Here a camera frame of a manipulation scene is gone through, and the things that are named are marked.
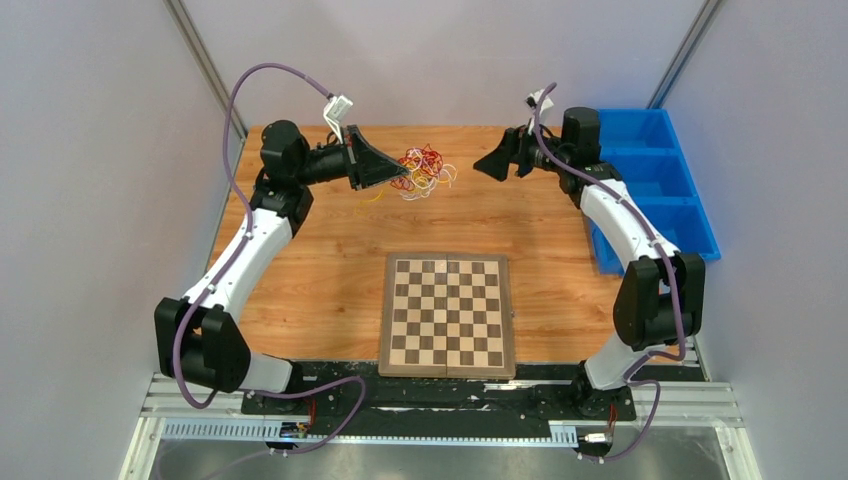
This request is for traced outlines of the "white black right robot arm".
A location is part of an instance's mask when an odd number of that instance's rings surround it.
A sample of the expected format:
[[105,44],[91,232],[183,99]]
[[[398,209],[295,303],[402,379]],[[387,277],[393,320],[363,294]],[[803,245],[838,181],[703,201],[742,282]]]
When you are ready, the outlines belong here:
[[580,363],[566,393],[575,414],[587,419],[608,414],[649,359],[685,356],[686,339],[701,327],[706,273],[701,256],[668,241],[639,209],[618,170],[602,160],[601,130],[598,111],[572,107],[559,136],[547,136],[533,118],[506,129],[499,144],[473,164],[497,181],[507,179],[511,166],[519,177],[535,169],[556,173],[561,190],[600,228],[622,265],[615,332]]

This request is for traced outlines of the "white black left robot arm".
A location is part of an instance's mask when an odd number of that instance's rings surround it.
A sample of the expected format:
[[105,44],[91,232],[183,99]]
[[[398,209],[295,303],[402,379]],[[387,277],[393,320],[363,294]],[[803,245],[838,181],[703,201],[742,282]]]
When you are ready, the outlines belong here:
[[293,362],[252,351],[238,320],[276,255],[302,227],[314,184],[337,179],[363,190],[407,175],[398,161],[370,145],[355,125],[335,141],[311,146],[288,120],[261,134],[263,163],[244,219],[208,272],[179,298],[163,298],[154,311],[164,375],[219,392],[266,391],[282,414],[300,410],[306,388]]

